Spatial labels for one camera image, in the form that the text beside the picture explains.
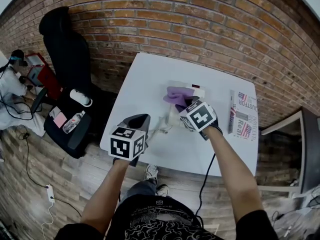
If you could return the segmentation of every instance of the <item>jeans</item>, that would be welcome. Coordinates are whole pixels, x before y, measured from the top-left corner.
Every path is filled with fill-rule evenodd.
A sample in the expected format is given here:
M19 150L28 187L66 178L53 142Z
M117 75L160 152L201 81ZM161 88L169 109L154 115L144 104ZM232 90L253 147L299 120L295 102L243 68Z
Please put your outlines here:
M156 182L153 179L148 179L140 181L137 184L133 185L124 195L121 200L121 204L124 200L134 195L146 195L146 196L155 196L156 195Z

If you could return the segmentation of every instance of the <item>plastic bottle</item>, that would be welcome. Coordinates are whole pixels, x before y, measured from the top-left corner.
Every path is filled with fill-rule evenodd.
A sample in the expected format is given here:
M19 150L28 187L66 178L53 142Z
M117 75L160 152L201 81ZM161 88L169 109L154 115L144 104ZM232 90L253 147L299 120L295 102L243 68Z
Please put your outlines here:
M79 124L81 118L85 115L86 112L82 111L80 113L76 113L68 122L65 123L62 130L68 134L70 133L76 126Z

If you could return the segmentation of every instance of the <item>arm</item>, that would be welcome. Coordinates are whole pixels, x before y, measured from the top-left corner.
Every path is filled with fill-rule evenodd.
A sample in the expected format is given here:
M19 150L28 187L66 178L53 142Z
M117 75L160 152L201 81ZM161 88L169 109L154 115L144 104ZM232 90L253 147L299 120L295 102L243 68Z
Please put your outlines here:
M116 160L100 187L86 204L81 223L96 228L105 235L115 213L122 182L130 161Z
M37 98L37 96L35 94L33 94L31 91L27 90L25 95L23 95L25 98L27 99L31 99L31 100L35 100Z
M216 128L209 126L203 131L215 151L235 222L250 212L263 210L257 182L245 163Z

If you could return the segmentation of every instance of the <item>white cable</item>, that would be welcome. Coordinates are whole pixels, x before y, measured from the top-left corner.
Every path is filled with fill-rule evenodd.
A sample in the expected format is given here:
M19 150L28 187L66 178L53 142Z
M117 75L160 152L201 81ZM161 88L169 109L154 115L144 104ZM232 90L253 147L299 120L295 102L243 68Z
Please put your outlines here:
M41 224L41 229L42 229L42 234L43 234L44 240L47 240L47 239L46 239L46 237L45 237L45 232L44 232L43 225L44 225L44 224L51 225L52 223L54 223L54 217L52 217L52 214L51 214L51 212L50 212L50 209L51 209L53 206L54 206L54 203L52 203L52 205L51 205L51 206L49 207L49 209L48 209L48 212L49 212L49 214L50 214L50 216L51 216L51 218L52 218L52 222L51 222L51 223L44 222L44 223Z
M217 235L217 232L218 232L219 226L220 226L220 224L218 224L218 226L216 227L216 230L215 230L215 232L214 232L214 235L215 235L215 236Z
M164 116L164 117L160 117L159 119L159 122L157 124L157 126L155 127L155 129L153 130L150 130L149 132L151 133L150 134L150 138L147 139L146 143L147 145L149 146L150 143L151 143L151 140L154 139L154 137L158 134L158 133L162 133L162 134L167 134L168 131L172 128L172 126L168 129L168 125L166 123L166 119L167 119L167 116ZM161 128L160 127L162 126L162 124L165 123L165 125L167 126L167 128Z

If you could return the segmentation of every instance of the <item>black chair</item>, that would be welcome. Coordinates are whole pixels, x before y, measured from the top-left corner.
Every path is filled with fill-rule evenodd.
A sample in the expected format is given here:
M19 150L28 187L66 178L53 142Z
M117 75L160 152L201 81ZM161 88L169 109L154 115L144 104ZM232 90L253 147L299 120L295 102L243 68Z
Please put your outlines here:
M85 153L91 140L100 140L117 95L102 91L91 82L90 53L86 40L71 28L69 7L59 7L49 11L41 20L39 31L51 57L56 78L63 91L56 106L67 120L76 113L85 111L78 126L66 134L58 128L51 116L44 123L46 133L64 151L78 159ZM90 107L84 107L70 98L70 91L76 89L92 99ZM43 89L31 110L36 111L47 90Z

